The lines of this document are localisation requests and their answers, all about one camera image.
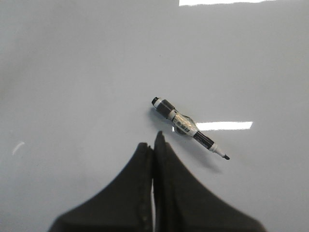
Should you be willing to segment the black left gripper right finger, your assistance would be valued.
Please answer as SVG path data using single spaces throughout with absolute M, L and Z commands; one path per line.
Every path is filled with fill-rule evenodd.
M 161 131 L 154 142 L 157 232 L 264 232 L 253 217 L 204 187 L 178 158 Z

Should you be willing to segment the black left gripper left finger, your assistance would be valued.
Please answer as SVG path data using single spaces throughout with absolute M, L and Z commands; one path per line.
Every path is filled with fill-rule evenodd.
M 59 216 L 51 232 L 151 232 L 153 150 L 137 146 L 118 176 L 97 195 Z

